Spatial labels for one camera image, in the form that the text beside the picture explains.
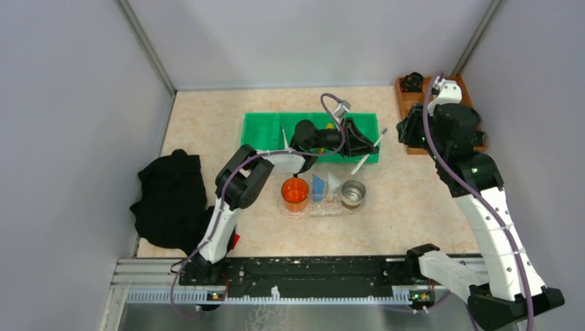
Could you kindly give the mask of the white toothpaste tube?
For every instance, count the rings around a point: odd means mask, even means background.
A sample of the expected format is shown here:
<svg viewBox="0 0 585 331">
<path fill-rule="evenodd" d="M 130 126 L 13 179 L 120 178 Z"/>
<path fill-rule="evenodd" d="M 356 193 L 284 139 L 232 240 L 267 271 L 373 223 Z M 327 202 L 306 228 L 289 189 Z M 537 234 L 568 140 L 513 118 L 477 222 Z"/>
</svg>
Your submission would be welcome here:
<svg viewBox="0 0 585 331">
<path fill-rule="evenodd" d="M 331 172 L 328 173 L 327 180 L 327 201 L 333 202 L 339 193 L 341 187 L 341 181 Z"/>
</svg>

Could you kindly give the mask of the steel cup orange sleeve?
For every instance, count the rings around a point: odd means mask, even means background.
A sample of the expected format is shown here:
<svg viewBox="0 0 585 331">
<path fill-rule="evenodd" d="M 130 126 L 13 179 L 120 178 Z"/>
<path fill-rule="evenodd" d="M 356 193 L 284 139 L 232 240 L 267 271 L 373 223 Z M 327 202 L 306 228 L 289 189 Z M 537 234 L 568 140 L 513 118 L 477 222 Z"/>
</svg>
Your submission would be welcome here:
<svg viewBox="0 0 585 331">
<path fill-rule="evenodd" d="M 360 208 L 366 197 L 365 185 L 357 180 L 348 180 L 341 186 L 341 203 L 350 210 Z"/>
</svg>

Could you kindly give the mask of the blue toothpaste tube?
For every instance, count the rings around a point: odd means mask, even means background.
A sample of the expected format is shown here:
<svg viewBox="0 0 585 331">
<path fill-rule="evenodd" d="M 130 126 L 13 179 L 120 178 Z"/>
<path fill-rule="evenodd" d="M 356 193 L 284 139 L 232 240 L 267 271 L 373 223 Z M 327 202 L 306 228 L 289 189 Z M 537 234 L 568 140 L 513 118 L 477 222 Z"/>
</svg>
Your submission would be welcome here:
<svg viewBox="0 0 585 331">
<path fill-rule="evenodd" d="M 313 174 L 312 177 L 312 200 L 315 203 L 321 202 L 324 197 L 324 191 L 326 187 L 326 182 L 316 174 Z"/>
</svg>

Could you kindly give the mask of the clear textured plastic tray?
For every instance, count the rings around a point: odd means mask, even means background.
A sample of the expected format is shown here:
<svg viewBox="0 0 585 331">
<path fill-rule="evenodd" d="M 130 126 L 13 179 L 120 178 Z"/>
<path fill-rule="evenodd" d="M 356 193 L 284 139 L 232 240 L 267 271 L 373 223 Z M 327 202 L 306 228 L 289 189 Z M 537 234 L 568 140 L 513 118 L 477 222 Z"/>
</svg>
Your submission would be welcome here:
<svg viewBox="0 0 585 331">
<path fill-rule="evenodd" d="M 315 203 L 312 200 L 312 192 L 309 192 L 309 201 L 305 210 L 301 212 L 290 212 L 285 209 L 281 195 L 278 198 L 279 211 L 288 218 L 291 219 L 308 219 L 315 217 L 341 217 L 359 212 L 365 206 L 365 200 L 360 208 L 350 210 L 345 208 L 341 203 L 341 191 L 339 191 L 336 199 L 333 202 L 327 201 L 326 194 L 324 199 Z"/>
</svg>

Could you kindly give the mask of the orange plastic mug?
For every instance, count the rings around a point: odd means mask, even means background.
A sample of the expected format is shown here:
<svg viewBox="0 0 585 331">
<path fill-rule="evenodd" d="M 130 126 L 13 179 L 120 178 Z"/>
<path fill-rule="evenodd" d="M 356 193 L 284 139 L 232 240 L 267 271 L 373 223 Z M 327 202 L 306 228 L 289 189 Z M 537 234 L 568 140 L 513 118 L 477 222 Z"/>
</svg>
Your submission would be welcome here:
<svg viewBox="0 0 585 331">
<path fill-rule="evenodd" d="M 281 186 L 281 198 L 285 209 L 290 212 L 301 212 L 306 209 L 309 201 L 309 185 L 298 177 L 291 177 Z"/>
</svg>

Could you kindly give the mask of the green compartment bin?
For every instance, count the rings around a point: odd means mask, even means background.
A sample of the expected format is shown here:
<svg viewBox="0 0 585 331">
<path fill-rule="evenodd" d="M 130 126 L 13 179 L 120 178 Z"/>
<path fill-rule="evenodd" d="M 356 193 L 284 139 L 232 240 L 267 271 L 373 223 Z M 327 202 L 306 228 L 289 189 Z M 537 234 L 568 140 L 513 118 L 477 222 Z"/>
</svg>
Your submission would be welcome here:
<svg viewBox="0 0 585 331">
<path fill-rule="evenodd" d="M 378 140 L 380 130 L 375 113 L 349 114 L 348 117 L 365 137 L 373 142 Z M 281 150 L 284 138 L 290 139 L 297 123 L 304 119 L 311 120 L 319 129 L 332 122 L 325 112 L 248 112 L 240 144 L 248 144 L 256 150 Z"/>
</svg>

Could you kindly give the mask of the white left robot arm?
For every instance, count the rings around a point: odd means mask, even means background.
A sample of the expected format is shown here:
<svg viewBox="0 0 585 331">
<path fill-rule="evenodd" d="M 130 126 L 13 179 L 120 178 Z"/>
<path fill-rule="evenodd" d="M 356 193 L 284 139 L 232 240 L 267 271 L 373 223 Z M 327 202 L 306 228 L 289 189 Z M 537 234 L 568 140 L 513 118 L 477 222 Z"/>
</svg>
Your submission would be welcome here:
<svg viewBox="0 0 585 331">
<path fill-rule="evenodd" d="M 260 151 L 244 144 L 233 154 L 215 179 L 216 201 L 206 231 L 187 258 L 196 280 L 212 283 L 218 279 L 235 242 L 239 215 L 257 200 L 270 176 L 307 172 L 321 157 L 319 148 L 325 150 L 324 157 L 355 158 L 379 152 L 379 141 L 364 135 L 352 117 L 334 117 L 332 122 L 333 128 L 318 128 L 303 119 L 284 149 Z"/>
</svg>

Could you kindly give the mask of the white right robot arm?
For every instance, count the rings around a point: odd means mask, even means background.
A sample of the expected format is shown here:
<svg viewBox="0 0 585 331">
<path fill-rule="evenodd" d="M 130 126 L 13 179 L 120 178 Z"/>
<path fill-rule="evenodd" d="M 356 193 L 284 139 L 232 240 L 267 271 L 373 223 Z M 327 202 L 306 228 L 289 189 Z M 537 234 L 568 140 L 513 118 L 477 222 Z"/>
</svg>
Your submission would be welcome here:
<svg viewBox="0 0 585 331">
<path fill-rule="evenodd" d="M 539 276 L 506 202 L 504 182 L 494 160 L 477 150 L 479 114 L 463 104 L 428 110 L 416 103 L 397 124 L 399 142 L 422 148 L 437 175 L 464 213 L 486 274 L 480 274 L 427 243 L 406 253 L 406 268 L 416 278 L 438 282 L 464 301 L 476 324 L 498 330 L 520 321 L 531 330 L 534 318 L 565 303 L 562 291 Z"/>
</svg>

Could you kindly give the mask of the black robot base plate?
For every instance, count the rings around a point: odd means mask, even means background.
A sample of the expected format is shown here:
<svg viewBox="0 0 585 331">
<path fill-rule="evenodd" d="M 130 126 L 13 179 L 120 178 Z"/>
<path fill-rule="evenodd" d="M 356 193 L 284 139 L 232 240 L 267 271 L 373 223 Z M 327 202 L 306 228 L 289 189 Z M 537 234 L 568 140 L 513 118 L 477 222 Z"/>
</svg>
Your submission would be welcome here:
<svg viewBox="0 0 585 331">
<path fill-rule="evenodd" d="M 411 275 L 399 256 L 227 257 L 203 272 L 189 262 L 179 285 L 212 287 L 215 300 L 372 299 L 389 304 L 430 304 L 436 285 Z"/>
</svg>

